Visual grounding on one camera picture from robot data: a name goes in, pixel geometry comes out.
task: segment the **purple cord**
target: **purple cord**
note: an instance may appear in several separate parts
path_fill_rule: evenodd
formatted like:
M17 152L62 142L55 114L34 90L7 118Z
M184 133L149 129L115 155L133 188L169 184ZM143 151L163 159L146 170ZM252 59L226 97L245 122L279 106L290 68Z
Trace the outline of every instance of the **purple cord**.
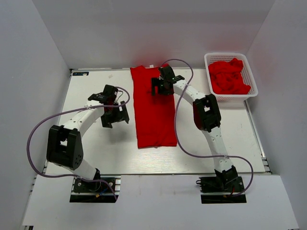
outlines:
M178 143L179 147L181 148L181 150L182 150L184 153L186 153L187 155L192 156L192 157L197 157L197 158L224 157L224 155L212 155L212 156L198 156L198 155L194 155L194 154L192 154L192 153L187 152L187 151L183 148L183 146L181 145L181 143L180 143L180 141L179 141L179 138L178 138L177 127L176 127L177 112L178 112L178 108L179 108L179 104L180 104L180 102L181 102L181 99L183 98L183 95L184 95L184 93L185 93L187 87L189 86L190 82L191 82L192 79L193 79L194 71L193 71L192 67L191 67L186 61L181 60L181 59L169 59L169 60L165 61L161 66L163 66L165 63L167 63L167 62L169 62L169 61L181 61L181 62L185 63L185 64L190 68L190 70L191 70L191 72L192 72L191 78L188 80L187 85L184 87L184 89L183 89L183 91L182 91L182 94L181 94L180 97L179 97L179 100L178 100L177 105L176 105L176 110L175 110L174 130L175 130L175 136L176 136L177 143ZM246 161L246 162L249 164L249 166L250 166L251 177L250 177L250 181L249 181L248 185L246 186L246 188L245 188L242 192L240 192L240 193L238 193L238 194L235 194L235 195L232 195L232 197L234 197L234 196L239 196L239 195L241 195L242 193L246 192L246 190L248 190L248 188L250 187L251 183L253 182L253 178L254 178L254 169L253 169L253 166L251 165L251 163L250 163L247 159L245 159L244 157L240 157L240 156L228 156L228 157L229 157L229 158L239 158L239 159L242 159L242 160Z
M95 108L102 108L102 107L106 107L106 108L118 108L118 107L122 107L124 106L125 104L127 104L129 101L130 101L130 94L128 93L127 90L119 87L119 86L116 86L116 88L118 89L121 89L123 90L127 96L128 96L128 100L123 103L123 104L120 104L120 105L95 105L95 106L89 106L88 108L91 108L91 109L95 109ZM61 115L64 115L64 114L70 114L70 113L74 113L74 112L78 112L78 111L83 111L83 110L87 110L88 109L87 107L84 107L84 108L79 108L79 109L73 109L73 110L69 110L69 111L65 111L65 112L62 112L62 113L58 113L58 114L54 114L52 116L49 116L47 118L45 118L44 120L42 120L41 122L39 122L34 128L33 130L30 132L30 135L28 137L28 141L27 141L27 157L28 157L28 161L32 167L32 169L40 176L43 176L43 177L47 177L47 178L60 178L60 177L66 177L66 176L74 176L74 177L78 177L80 178L79 176L75 175L75 174L63 174L63 175L46 175L46 174L43 174L41 173L36 167L35 165L33 164L33 161L31 159L31 155L30 155L30 143L31 143L31 139L32 139L32 136L34 134L34 132L37 130L38 127L40 127L44 122L54 118L54 117L57 117L57 116L61 116ZM104 181L104 180L87 180L87 179L84 179L84 178L80 178L81 180L85 181L85 182L102 182L102 183L105 183L111 190L111 192L113 193L113 196L115 197L115 200L117 200L117 197L115 195L115 192L114 190L112 189L112 187L109 185L108 182Z

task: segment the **purple cable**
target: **purple cable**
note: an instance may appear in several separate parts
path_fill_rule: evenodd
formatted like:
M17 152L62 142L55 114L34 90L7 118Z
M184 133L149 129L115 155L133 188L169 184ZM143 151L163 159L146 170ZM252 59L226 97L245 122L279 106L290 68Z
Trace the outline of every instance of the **purple cable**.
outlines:
M78 112L78 111L83 111L83 110L87 110L88 108L91 108L91 109L95 109L95 108L101 108L101 107L107 107L107 108L118 108L118 107L122 107L124 106L125 104L127 104L129 101L130 101L130 94L128 93L127 90L119 87L119 86L116 86L116 88L118 89L121 89L123 90L127 96L128 96L128 100L123 103L123 104L120 104L120 105L95 105L95 106L89 106L89 107L83 107L83 108L79 108L79 109L73 109L73 110L69 110L69 111L65 111L65 112L62 112L62 113L58 113L58 114L54 114L52 116L49 116L47 118L45 118L44 120L42 120L41 122L39 122L34 128L33 130L30 132L30 135L28 137L28 141L27 141L27 157L28 157L28 161L32 167L32 169L40 176L43 176L43 177L47 177L47 178L60 178L60 177L66 177L66 176L74 176L74 177L78 177L80 178L78 175L75 175L75 174L63 174L63 175L46 175L46 174L43 174L41 173L36 167L35 165L33 164L33 161L31 159L31 155L30 155L30 143L31 143L31 139L32 139L32 136L34 134L34 132L37 130L38 127L40 127L44 122L54 118L54 117L57 117L57 116L61 116L61 115L64 115L64 114L70 114L70 113L74 113L74 112ZM117 197L115 195L115 192L114 190L112 189L112 187L109 185L108 182L104 181L104 180L87 180L87 179L84 179L84 178L80 178L81 180L85 181L85 182L102 182L102 183L105 183L111 190L111 192L113 193L113 196L115 197L115 200L117 200Z
M187 155L192 156L192 157L197 157L197 158L224 157L225 155L212 155L212 156L198 156L198 155L194 155L194 154L192 154L192 153L187 152L187 151L183 148L183 146L181 145L181 143L180 143L180 141L179 141L179 138L178 138L177 127L176 127L177 112L178 112L178 108L179 108L179 104L180 104L180 102L181 102L181 99L183 98L183 95L184 95L184 93L185 93L187 87L189 86L190 82L191 82L192 79L193 79L194 71L193 71L192 67L189 65L189 63L187 63L186 61L181 60L181 59L169 59L169 60L165 61L161 66L163 66L165 63L167 63L167 62L169 62L169 61L181 61L181 62L185 63L185 64L190 68L190 70L191 70L191 72L192 72L191 78L188 80L187 85L184 87L184 89L183 89L183 91L182 91L182 94L180 95L180 97L179 97L179 99L178 99L178 102L177 102L177 105L176 105L176 110L175 110L174 130L175 130L175 136L176 136L177 143L178 143L179 147L181 148L181 150L182 150L184 153L186 153ZM244 157L240 157L240 156L228 156L228 157L229 157L229 158L239 158L239 159L242 159L242 160L246 161L246 162L249 164L249 166L250 166L251 177L250 177L250 181L249 181L248 185L246 186L246 188L245 188L242 192L240 192L240 193L238 193L238 194L235 194L235 195L232 195L232 197L234 197L234 196L239 196L239 195L241 195L242 193L246 192L246 190L248 190L248 188L250 187L251 183L253 182L253 178L254 178L254 169L253 169L253 166L251 165L251 163L250 163L247 159L245 159Z

